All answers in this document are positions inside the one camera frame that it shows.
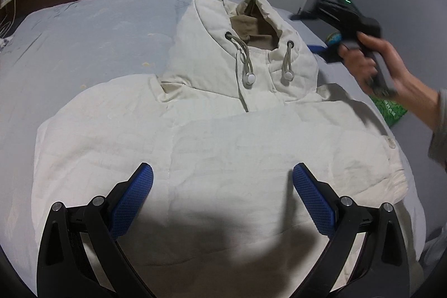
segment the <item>blue gripper pad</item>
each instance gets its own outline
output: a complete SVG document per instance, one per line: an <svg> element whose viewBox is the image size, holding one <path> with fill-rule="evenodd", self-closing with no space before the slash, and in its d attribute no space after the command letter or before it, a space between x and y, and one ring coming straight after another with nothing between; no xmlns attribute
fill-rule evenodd
<svg viewBox="0 0 447 298"><path fill-rule="evenodd" d="M151 166L143 163L132 175L129 186L110 214L110 235L113 240L125 235L139 208L151 191L154 173Z"/></svg>
<svg viewBox="0 0 447 298"><path fill-rule="evenodd" d="M304 163L293 169L293 185L306 206L319 233L332 237L335 233L337 213L319 190L317 181Z"/></svg>

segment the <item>drawstring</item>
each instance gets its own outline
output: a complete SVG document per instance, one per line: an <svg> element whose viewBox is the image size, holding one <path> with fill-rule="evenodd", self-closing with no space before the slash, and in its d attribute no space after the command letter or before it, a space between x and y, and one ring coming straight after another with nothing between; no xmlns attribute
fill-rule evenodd
<svg viewBox="0 0 447 298"><path fill-rule="evenodd" d="M238 38L236 36L233 36L230 32L225 33L225 38L227 40L235 41L244 50L245 60L244 60L244 73L242 75L242 82L248 86L253 85L254 82L256 81L256 76L254 75L254 72L253 72L253 65L252 65L252 62L250 59L249 47L243 40L241 40L240 38Z"/></svg>
<svg viewBox="0 0 447 298"><path fill-rule="evenodd" d="M256 76L253 72L253 65L250 59L250 50L247 44L241 40L240 38L233 36L230 32L225 33L225 38L227 40L233 40L236 43L242 47L245 53L245 60L244 60L244 73L242 75L242 82L248 86L251 86L256 81ZM292 60L291 60L291 54L292 54L292 48L295 47L295 44L293 41L287 42L287 52L284 56L284 61L282 62L282 76L287 81L292 81L295 77L294 72L292 71Z"/></svg>
<svg viewBox="0 0 447 298"><path fill-rule="evenodd" d="M294 72L292 71L292 61L291 61L291 53L292 48L294 48L294 43L292 41L287 42L287 52L284 57L284 61L282 62L282 75L287 81L292 81L295 77Z"/></svg>

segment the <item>green package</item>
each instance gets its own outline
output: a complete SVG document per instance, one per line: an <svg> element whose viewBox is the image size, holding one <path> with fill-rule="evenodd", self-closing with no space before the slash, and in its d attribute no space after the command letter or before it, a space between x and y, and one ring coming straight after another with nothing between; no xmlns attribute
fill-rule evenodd
<svg viewBox="0 0 447 298"><path fill-rule="evenodd" d="M394 101L382 100L376 98L375 96L370 96L373 103L376 105L377 109L381 112L387 125L391 128L396 124L401 117L403 117L407 110L400 104Z"/></svg>

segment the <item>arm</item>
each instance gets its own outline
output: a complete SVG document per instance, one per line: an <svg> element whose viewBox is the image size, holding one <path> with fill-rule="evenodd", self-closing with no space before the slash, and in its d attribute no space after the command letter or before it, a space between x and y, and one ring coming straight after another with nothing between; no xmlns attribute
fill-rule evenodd
<svg viewBox="0 0 447 298"><path fill-rule="evenodd" d="M389 42L363 33L358 34L358 39L368 48L381 53L398 92L394 101L408 109L433 130L429 156L445 165L447 160L447 91L438 93L410 74ZM375 62L366 58L360 50L348 50L345 46L340 46L339 54L362 90L372 95L372 89L368 87L366 80L377 73Z"/></svg>

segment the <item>white cable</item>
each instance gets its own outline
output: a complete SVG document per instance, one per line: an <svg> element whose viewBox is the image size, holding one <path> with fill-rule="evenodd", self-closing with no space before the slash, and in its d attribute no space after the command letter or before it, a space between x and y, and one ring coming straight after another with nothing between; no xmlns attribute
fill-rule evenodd
<svg viewBox="0 0 447 298"><path fill-rule="evenodd" d="M6 36L6 35L8 34L8 32L9 32L9 30L11 29L11 27L13 26L15 20L16 20L16 0L14 0L14 15L13 15L13 21L10 22L10 25L9 25L8 29L7 29L3 34L0 35L0 38L3 38L4 36Z"/></svg>
<svg viewBox="0 0 447 298"><path fill-rule="evenodd" d="M6 19L7 16L8 16L8 13L5 14L3 20L0 22L0 27L1 27L2 23L4 22L4 20Z"/></svg>
<svg viewBox="0 0 447 298"><path fill-rule="evenodd" d="M6 22L2 28L0 28L0 38L3 38L3 34L6 31L6 28L9 27L11 21Z"/></svg>

